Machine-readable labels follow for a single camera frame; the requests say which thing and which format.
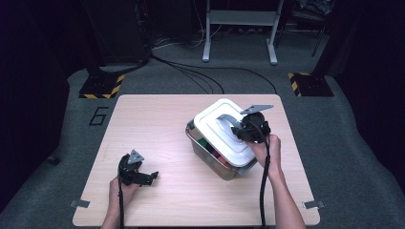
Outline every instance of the person's left hand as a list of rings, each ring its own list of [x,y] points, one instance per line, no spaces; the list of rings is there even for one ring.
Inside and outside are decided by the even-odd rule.
[[[119,209],[119,184],[118,184],[118,177],[115,177],[113,180],[110,181],[110,194],[109,194],[109,207],[111,205],[116,205]],[[134,195],[135,191],[138,189],[138,184],[130,184],[125,185],[124,183],[121,184],[122,189],[122,198],[123,198],[123,206],[124,208],[128,205],[129,201],[131,200],[132,196]]]
[[[135,191],[138,189],[138,184],[125,185],[121,184],[123,207],[125,208]],[[108,197],[108,209],[104,222],[101,225],[103,229],[117,228],[119,220],[119,183],[118,177],[110,181],[110,193]]]

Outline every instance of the wooden table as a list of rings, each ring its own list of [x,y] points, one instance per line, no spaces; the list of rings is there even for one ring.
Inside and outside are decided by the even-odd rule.
[[[115,107],[95,164],[77,207],[76,226],[99,226],[108,206],[109,181],[117,175],[122,156],[133,149],[145,160],[139,171],[159,171],[152,186],[143,186],[125,209],[126,226],[257,226],[261,224],[259,193],[263,168],[226,181],[194,154],[186,123],[220,98],[241,108],[272,104],[262,111],[272,132],[282,140],[282,166],[289,190],[307,225],[320,220],[307,176],[278,95],[268,94],[137,94],[122,95]],[[275,223],[269,181],[265,194],[266,224]]]

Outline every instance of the white lid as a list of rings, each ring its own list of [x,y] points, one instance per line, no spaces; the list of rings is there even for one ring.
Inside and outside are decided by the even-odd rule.
[[[240,114],[242,110],[231,100],[222,98],[194,117],[194,125],[202,136],[224,159],[236,167],[247,165],[255,155],[244,141],[232,133],[232,124],[218,117],[231,115],[240,121],[244,117]]]

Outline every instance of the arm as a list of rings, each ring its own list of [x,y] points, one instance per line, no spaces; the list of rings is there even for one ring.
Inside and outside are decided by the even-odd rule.
[[[273,188],[276,228],[306,228],[301,213],[289,192],[281,167],[281,140],[277,135],[270,135],[267,140],[270,144],[270,167],[268,169],[268,179]],[[252,149],[259,163],[262,166],[265,166],[265,143],[256,144],[253,142],[247,142],[246,144]]]
[[[124,208],[128,205],[135,191],[138,189],[138,184],[126,186],[122,184],[122,195]],[[108,199],[108,209],[101,229],[116,229],[119,223],[119,197],[118,197],[118,178],[115,177],[110,181],[110,193]]]

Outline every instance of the hand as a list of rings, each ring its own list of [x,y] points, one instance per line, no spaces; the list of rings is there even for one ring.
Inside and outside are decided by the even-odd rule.
[[[122,190],[122,199],[123,199],[123,207],[125,208],[129,201],[131,200],[132,196],[134,195],[135,191],[138,189],[138,184],[131,184],[131,185],[121,185]],[[117,228],[118,220],[119,220],[119,184],[118,178],[115,177],[113,180],[110,181],[110,193],[108,198],[108,209],[107,214],[105,216],[104,222],[101,225],[101,228]]]
[[[272,174],[278,174],[281,168],[281,140],[277,135],[269,135],[267,137],[267,142],[269,143],[269,153],[270,153],[270,167],[268,170],[269,176]],[[247,146],[252,149],[259,163],[265,167],[266,161],[266,145],[265,143],[254,143],[247,142]]]
[[[118,184],[118,178],[115,177],[113,180],[110,181],[110,194],[109,194],[109,207],[115,207],[117,205],[119,209],[119,184]],[[121,184],[121,189],[122,189],[122,196],[123,196],[123,206],[124,208],[128,205],[129,201],[131,200],[132,196],[134,195],[135,191],[138,189],[139,185],[138,184],[131,184],[131,185],[125,185]]]

